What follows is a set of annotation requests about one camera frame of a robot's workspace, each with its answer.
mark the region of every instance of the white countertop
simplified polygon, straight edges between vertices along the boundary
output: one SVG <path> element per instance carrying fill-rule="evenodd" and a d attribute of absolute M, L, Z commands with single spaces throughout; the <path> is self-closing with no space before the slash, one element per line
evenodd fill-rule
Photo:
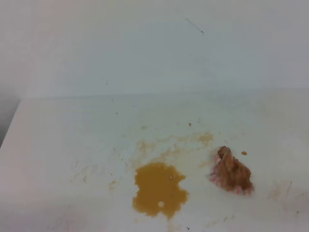
<path fill-rule="evenodd" d="M 21 101 L 0 150 L 1 231 L 307 231 L 306 99 L 294 89 Z M 194 139 L 205 132 L 209 145 Z M 201 164 L 222 145 L 250 168 L 251 197 L 208 181 Z M 176 146 L 165 162 L 186 176 L 188 201 L 170 221 L 136 212 L 135 169 Z"/>

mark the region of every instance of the liquid spill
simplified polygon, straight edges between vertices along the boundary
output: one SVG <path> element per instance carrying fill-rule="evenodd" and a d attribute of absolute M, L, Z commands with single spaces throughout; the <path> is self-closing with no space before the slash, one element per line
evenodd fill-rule
<path fill-rule="evenodd" d="M 162 162 L 138 168 L 135 184 L 139 190 L 133 198 L 133 208 L 152 217 L 162 212 L 171 219 L 188 198 L 188 192 L 179 187 L 179 182 L 184 179 L 185 175 L 177 172 L 175 167 Z"/>

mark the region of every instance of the scratch mark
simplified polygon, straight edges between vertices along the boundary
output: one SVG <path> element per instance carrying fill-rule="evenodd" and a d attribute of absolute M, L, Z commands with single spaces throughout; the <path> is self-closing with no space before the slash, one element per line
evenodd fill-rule
<path fill-rule="evenodd" d="M 285 198 L 288 197 L 288 194 L 289 194 L 289 191 L 290 191 L 291 186 L 292 186 L 292 181 L 290 181 L 290 185 L 289 185 L 288 190 L 287 190 L 287 192 L 286 192 Z"/>
<path fill-rule="evenodd" d="M 202 35 L 204 35 L 204 32 L 200 28 L 198 28 L 197 25 L 195 25 L 193 22 L 191 22 L 188 18 L 185 18 L 185 20 L 187 20 L 193 27 L 195 27 L 197 30 L 202 32 Z"/>
<path fill-rule="evenodd" d="M 298 197 L 302 197 L 302 196 L 307 196 L 307 193 L 302 193 L 302 194 L 299 194 L 299 195 L 297 195 L 296 197 L 294 197 L 294 198 L 298 198 Z"/>

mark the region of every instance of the white surface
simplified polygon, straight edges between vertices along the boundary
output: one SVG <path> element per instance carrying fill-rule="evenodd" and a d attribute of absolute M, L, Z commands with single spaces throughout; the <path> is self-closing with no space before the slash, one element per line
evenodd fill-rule
<path fill-rule="evenodd" d="M 309 87 L 308 7 L 307 0 L 2 0 L 0 97 Z M 0 115 L 15 107 L 1 101 Z M 0 116 L 0 124 L 6 129 L 10 119 Z"/>
<path fill-rule="evenodd" d="M 269 89 L 24 100 L 0 150 L 1 231 L 307 231 L 308 97 Z M 190 194 L 173 220 L 132 209 L 137 142 L 207 131 L 211 146 L 187 142 L 184 150 L 201 149 L 167 160 Z M 252 171 L 252 197 L 224 192 L 207 180 L 210 166 L 198 168 L 224 140 Z M 142 164 L 176 142 L 157 141 Z"/>

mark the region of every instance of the white wall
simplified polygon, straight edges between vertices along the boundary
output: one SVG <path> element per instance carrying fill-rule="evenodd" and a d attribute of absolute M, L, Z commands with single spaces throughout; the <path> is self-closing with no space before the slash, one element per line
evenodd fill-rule
<path fill-rule="evenodd" d="M 0 125 L 23 97 L 309 87 L 308 8 L 307 0 L 0 1 Z"/>

